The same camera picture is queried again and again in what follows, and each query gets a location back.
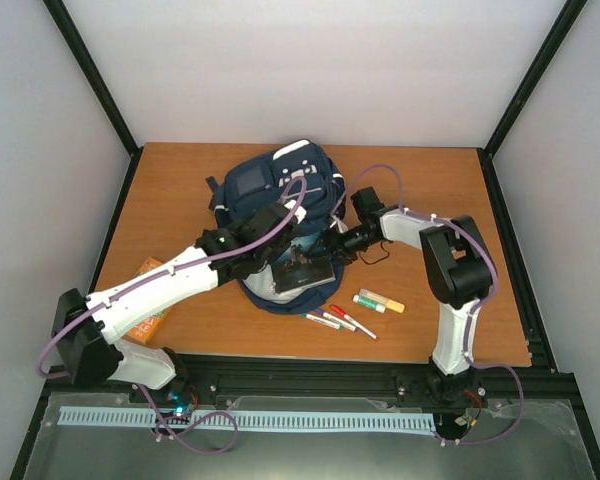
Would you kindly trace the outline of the dark blue castle cover book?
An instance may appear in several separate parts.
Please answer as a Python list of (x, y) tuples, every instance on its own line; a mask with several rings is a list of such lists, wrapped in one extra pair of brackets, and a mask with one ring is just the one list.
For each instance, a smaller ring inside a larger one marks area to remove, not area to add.
[(296, 294), (336, 279), (331, 257), (318, 233), (297, 237), (271, 265), (274, 291)]

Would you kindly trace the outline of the navy blue student backpack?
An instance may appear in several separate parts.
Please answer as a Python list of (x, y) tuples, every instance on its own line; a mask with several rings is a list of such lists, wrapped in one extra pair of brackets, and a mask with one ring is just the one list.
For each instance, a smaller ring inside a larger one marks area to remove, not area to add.
[[(208, 177), (206, 183), (212, 192), (209, 209), (217, 225), (225, 227), (275, 201), (296, 199), (301, 189), (299, 183), (291, 183), (296, 177), (306, 180), (302, 206), (307, 215), (295, 238), (328, 230), (332, 215), (344, 219), (344, 177), (325, 150), (307, 139), (240, 163), (221, 183)], [(301, 293), (279, 295), (274, 291), (272, 263), (239, 280), (238, 285), (256, 307), (277, 315), (304, 314), (321, 307), (339, 289), (344, 275), (344, 267), (332, 262), (334, 281)]]

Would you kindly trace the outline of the orange treehouse book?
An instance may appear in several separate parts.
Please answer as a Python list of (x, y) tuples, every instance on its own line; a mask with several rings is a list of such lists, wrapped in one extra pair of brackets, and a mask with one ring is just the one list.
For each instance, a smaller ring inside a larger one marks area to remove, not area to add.
[[(161, 261), (153, 257), (148, 257), (137, 271), (137, 276), (147, 273), (161, 265)], [(168, 316), (170, 311), (171, 307), (167, 307), (147, 317), (142, 322), (134, 326), (131, 330), (129, 330), (126, 333), (125, 338), (127, 340), (146, 345), (154, 336), (156, 330), (163, 323), (164, 319)]]

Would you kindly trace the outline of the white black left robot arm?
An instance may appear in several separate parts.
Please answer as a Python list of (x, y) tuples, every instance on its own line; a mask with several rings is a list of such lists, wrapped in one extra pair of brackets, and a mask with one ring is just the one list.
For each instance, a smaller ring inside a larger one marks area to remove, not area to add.
[(77, 387), (113, 380), (142, 384), (166, 402), (181, 400), (187, 376), (175, 354), (126, 340), (126, 334), (182, 300), (259, 272), (290, 245), (306, 217), (295, 200), (274, 202), (224, 228), (207, 230), (192, 246), (153, 270), (86, 296), (76, 289), (58, 301), (51, 345), (60, 377)]

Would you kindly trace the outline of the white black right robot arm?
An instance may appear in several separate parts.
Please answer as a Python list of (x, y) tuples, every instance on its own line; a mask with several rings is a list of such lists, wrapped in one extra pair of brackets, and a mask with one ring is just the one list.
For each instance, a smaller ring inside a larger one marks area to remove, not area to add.
[(359, 225), (341, 231), (333, 226), (309, 249), (346, 265), (370, 246), (384, 241), (421, 251), (429, 288), (439, 302), (437, 341), (429, 360), (425, 392), (449, 406), (464, 397), (473, 381), (473, 346), (483, 305), (498, 289), (498, 275), (474, 219), (453, 219), (386, 206), (373, 188), (352, 196)]

